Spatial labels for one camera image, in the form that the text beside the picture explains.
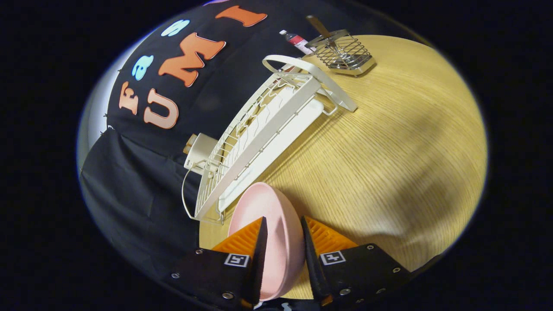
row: dish rack handle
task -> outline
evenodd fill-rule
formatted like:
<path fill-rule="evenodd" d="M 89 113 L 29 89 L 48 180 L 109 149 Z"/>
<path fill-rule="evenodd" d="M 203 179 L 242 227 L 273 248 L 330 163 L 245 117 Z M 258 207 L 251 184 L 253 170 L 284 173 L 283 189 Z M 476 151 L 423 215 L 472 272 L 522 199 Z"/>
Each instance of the dish rack handle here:
<path fill-rule="evenodd" d="M 307 71 L 320 83 L 323 83 L 326 85 L 326 87 L 328 87 L 329 91 L 331 91 L 330 99 L 335 105 L 340 105 L 352 112 L 357 109 L 357 105 L 355 104 L 355 102 L 353 102 L 349 95 L 347 95 L 347 93 L 344 92 L 344 90 L 338 84 L 336 84 L 336 82 L 334 82 L 332 78 L 325 74 L 324 71 L 322 71 L 319 67 L 313 65 L 312 63 L 308 63 L 305 60 L 284 55 L 267 55 L 263 59 L 262 63 L 267 69 L 274 73 L 278 73 L 279 71 L 269 64 L 269 60 L 296 66 Z"/>

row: wooden table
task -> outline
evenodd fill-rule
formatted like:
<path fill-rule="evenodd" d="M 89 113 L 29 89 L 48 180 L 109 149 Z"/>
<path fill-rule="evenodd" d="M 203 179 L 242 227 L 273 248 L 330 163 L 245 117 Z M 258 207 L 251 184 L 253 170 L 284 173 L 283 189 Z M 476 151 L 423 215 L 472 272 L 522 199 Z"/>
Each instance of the wooden table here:
<path fill-rule="evenodd" d="M 476 101 L 434 49 L 357 35 L 377 66 L 355 78 L 325 70 L 358 109 L 321 115 L 259 178 L 308 215 L 358 244 L 376 243 L 413 271 L 444 252 L 482 194 L 486 133 Z M 200 247 L 227 237 L 202 222 Z M 312 299 L 307 267 L 285 298 Z"/>

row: metal wire basket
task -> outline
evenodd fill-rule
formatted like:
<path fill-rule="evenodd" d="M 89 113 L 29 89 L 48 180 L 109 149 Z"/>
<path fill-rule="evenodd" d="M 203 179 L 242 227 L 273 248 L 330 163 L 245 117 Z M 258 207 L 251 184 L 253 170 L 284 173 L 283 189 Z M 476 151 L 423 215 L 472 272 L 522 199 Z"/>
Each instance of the metal wire basket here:
<path fill-rule="evenodd" d="M 345 29 L 331 32 L 328 38 L 320 35 L 305 46 L 316 48 L 317 57 L 340 74 L 357 76 L 376 64 L 369 51 Z"/>

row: dish rack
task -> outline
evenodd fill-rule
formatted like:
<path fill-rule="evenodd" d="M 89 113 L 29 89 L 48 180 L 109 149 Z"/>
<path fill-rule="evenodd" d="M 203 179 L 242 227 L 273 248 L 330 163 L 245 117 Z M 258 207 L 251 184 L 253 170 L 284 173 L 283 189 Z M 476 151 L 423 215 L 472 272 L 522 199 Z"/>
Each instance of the dish rack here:
<path fill-rule="evenodd" d="M 268 61 L 284 63 L 295 71 L 275 69 Z M 188 217 L 223 224 L 224 210 L 265 171 L 320 114 L 339 106 L 355 111 L 357 105 L 321 69 L 306 61 L 268 55 L 263 65 L 273 74 L 249 98 L 219 140 L 200 133 L 187 143 L 188 169 L 182 181 L 182 204 Z M 315 99 L 322 94 L 334 104 L 326 111 Z M 184 186 L 190 172 L 201 175 L 196 206 L 186 206 Z"/>

